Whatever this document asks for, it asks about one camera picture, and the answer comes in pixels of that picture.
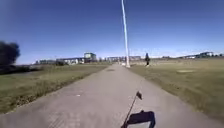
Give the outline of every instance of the road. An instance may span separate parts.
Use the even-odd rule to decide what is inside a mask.
[[[143,100],[137,99],[131,112],[154,112],[155,128],[224,128],[120,65],[0,115],[0,128],[120,128],[137,91]],[[148,125],[134,124],[130,128]]]

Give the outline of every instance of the light pole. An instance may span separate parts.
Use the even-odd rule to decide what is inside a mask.
[[[121,6],[122,6],[123,23],[124,23],[124,40],[125,40],[125,49],[126,49],[126,67],[130,68],[129,49],[128,49],[128,35],[127,35],[126,15],[125,15],[125,9],[124,9],[124,0],[121,0]]]

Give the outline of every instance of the green lawn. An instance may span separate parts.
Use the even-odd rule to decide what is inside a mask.
[[[0,75],[0,113],[29,103],[107,66],[48,66],[42,71]]]
[[[224,59],[154,60],[131,70],[224,122]]]

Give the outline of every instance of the person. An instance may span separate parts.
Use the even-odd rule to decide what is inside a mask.
[[[146,55],[145,55],[145,61],[146,61],[146,67],[148,67],[149,66],[149,62],[150,62],[150,58],[149,58],[148,53],[146,53]]]

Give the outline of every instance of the blue sky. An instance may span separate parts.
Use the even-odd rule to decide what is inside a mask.
[[[131,55],[224,51],[223,0],[125,0]],[[17,42],[18,63],[125,55],[120,0],[0,0],[0,40]]]

